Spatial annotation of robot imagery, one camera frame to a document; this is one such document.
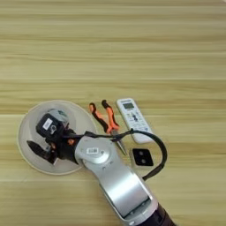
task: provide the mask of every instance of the white remote control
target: white remote control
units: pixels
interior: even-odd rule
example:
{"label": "white remote control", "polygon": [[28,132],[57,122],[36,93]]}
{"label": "white remote control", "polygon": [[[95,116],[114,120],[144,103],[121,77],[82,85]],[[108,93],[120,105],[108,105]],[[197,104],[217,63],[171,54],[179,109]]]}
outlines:
{"label": "white remote control", "polygon": [[[137,104],[132,98],[117,100],[117,106],[129,129],[152,133],[147,121],[141,114]],[[140,133],[134,133],[132,136],[139,144],[153,141],[148,136],[142,135]]]}

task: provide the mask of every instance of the wood grain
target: wood grain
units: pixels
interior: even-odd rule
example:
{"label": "wood grain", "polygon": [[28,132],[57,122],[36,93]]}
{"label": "wood grain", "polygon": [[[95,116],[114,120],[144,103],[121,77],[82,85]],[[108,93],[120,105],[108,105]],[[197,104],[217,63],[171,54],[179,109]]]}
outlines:
{"label": "wood grain", "polygon": [[103,98],[124,131],[115,104],[124,97],[135,99],[168,147],[165,170],[147,183],[171,217],[184,226],[225,225],[225,7],[221,0],[0,1],[0,225],[120,225],[91,173],[31,169],[17,133],[40,102],[87,110]]}

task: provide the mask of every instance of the orange-handled pliers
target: orange-handled pliers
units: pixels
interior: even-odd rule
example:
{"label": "orange-handled pliers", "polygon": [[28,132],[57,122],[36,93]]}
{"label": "orange-handled pliers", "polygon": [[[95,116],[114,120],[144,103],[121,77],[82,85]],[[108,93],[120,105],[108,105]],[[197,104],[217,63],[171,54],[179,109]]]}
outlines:
{"label": "orange-handled pliers", "polygon": [[[93,102],[89,104],[89,109],[92,115],[94,116],[94,118],[102,125],[103,130],[106,133],[110,133],[112,135],[118,135],[119,125],[116,122],[113,109],[108,105],[106,100],[102,101],[102,106],[107,110],[107,113],[109,116],[109,123],[105,122],[102,114],[96,109],[95,104]],[[124,155],[127,155],[123,141],[119,140],[117,144],[119,148],[122,150],[122,152],[124,153]]]}

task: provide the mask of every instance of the wire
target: wire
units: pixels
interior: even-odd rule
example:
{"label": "wire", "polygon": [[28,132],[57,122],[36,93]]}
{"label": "wire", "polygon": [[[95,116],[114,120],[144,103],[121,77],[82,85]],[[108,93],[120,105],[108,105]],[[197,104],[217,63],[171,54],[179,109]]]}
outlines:
{"label": "wire", "polygon": [[101,135],[101,134],[95,134],[92,132],[86,132],[85,134],[81,134],[81,135],[70,133],[67,136],[63,136],[63,138],[64,139],[81,139],[82,137],[87,136],[87,137],[92,137],[92,138],[107,138],[107,139],[112,139],[111,140],[112,142],[117,142],[117,141],[121,140],[123,137],[130,135],[130,134],[134,134],[134,133],[141,133],[143,135],[148,136],[153,141],[155,141],[155,143],[159,146],[159,148],[162,151],[161,163],[143,177],[144,180],[148,180],[150,177],[155,176],[164,168],[165,163],[167,161],[167,157],[168,157],[167,149],[166,149],[164,143],[162,142],[162,140],[159,137],[157,137],[153,133],[136,131],[136,130],[134,131],[133,129],[131,129],[130,131],[120,133],[118,135]]}

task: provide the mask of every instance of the orange handle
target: orange handle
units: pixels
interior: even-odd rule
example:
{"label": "orange handle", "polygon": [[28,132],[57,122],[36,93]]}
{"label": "orange handle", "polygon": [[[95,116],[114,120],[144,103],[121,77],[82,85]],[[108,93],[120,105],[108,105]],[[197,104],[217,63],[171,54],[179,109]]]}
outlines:
{"label": "orange handle", "polygon": [[99,111],[97,111],[95,104],[93,102],[89,104],[89,109],[92,115],[94,116],[94,118],[102,125],[103,130],[106,133],[110,133],[112,130],[112,127],[104,121],[102,114]]}
{"label": "orange handle", "polygon": [[103,100],[102,101],[102,106],[107,110],[108,112],[108,115],[109,115],[109,124],[111,125],[111,127],[115,130],[119,130],[119,125],[118,123],[116,122],[116,119],[115,119],[115,115],[114,115],[114,111],[113,109],[107,104],[107,101],[106,100]]}

